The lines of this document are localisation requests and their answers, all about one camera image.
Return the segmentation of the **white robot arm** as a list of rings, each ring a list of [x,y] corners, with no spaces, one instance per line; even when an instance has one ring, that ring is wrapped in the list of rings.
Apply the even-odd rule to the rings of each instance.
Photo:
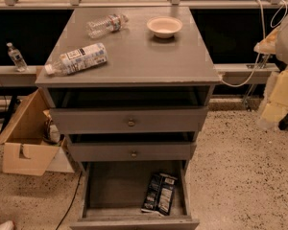
[[[268,78],[264,100],[258,110],[258,125],[263,129],[271,129],[288,114],[288,14],[279,26],[254,46],[254,50],[264,55],[275,55],[286,64],[285,70],[272,73]]]

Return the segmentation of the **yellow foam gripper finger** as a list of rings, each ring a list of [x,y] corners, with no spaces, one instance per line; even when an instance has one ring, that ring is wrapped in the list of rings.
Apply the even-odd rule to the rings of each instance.
[[[259,54],[275,55],[276,54],[276,43],[277,43],[278,32],[279,32],[279,26],[274,28],[260,42],[257,42],[253,49]]]
[[[288,67],[268,77],[264,100],[258,109],[257,124],[264,130],[278,126],[288,114]]]

